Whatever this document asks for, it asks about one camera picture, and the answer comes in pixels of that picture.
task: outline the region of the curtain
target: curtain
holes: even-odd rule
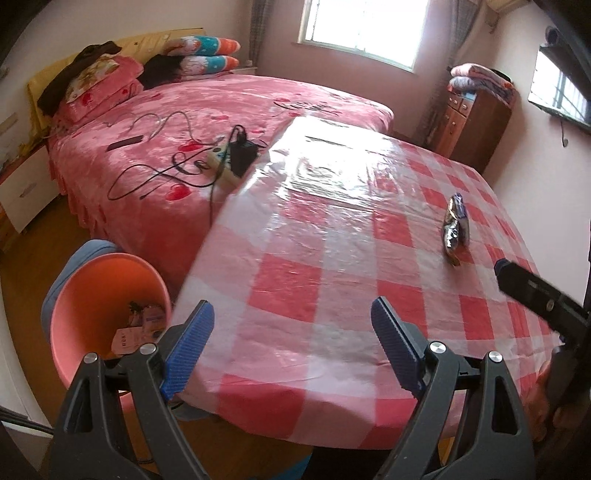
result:
[[[271,8],[275,0],[252,0],[251,40],[249,58],[256,67],[261,53],[262,41],[265,37],[267,23],[271,16]]]
[[[442,73],[439,81],[436,83],[433,94],[429,99],[428,107],[421,117],[413,138],[417,145],[426,145],[430,134],[437,125],[440,115],[443,114],[447,98],[446,86],[452,78],[449,71],[455,66],[456,55],[470,35],[480,8],[484,7],[483,0],[449,1],[452,26],[450,29],[449,53],[447,56],[448,68]]]

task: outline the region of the power adapter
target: power adapter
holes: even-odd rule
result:
[[[245,131],[238,132],[236,141],[230,142],[229,146],[230,170],[236,177],[242,178],[256,160],[259,146],[248,139]]]

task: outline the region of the metal rivet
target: metal rivet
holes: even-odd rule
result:
[[[87,353],[84,356],[84,363],[86,363],[86,364],[93,364],[98,359],[99,359],[99,356],[96,353],[94,353],[94,352]]]
[[[153,343],[145,343],[141,347],[139,347],[139,352],[142,355],[149,355],[156,351],[156,346]]]
[[[429,345],[429,348],[433,353],[443,353],[445,350],[447,350],[446,346],[441,342],[433,342],[431,345]]]
[[[503,356],[494,350],[492,352],[488,352],[488,358],[490,358],[496,364],[500,364],[503,361]]]

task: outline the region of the blue clamp pad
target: blue clamp pad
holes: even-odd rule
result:
[[[426,388],[423,375],[427,339],[415,325],[403,322],[384,297],[372,303],[371,323],[400,386],[421,398]]]
[[[189,376],[212,333],[214,319],[213,306],[201,301],[185,324],[178,326],[184,327],[184,330],[165,359],[164,380],[160,385],[165,401],[171,400],[187,385]]]

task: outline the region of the red and white checkered tablecloth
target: red and white checkered tablecloth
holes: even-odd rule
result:
[[[456,192],[471,243],[454,268],[440,228]],[[372,329],[380,295],[456,353],[500,351],[523,391],[557,339],[499,292],[502,257],[535,271],[474,170],[376,132],[298,118],[227,200],[183,286],[173,323],[206,299],[216,325],[181,397],[255,434],[392,448],[415,400]]]

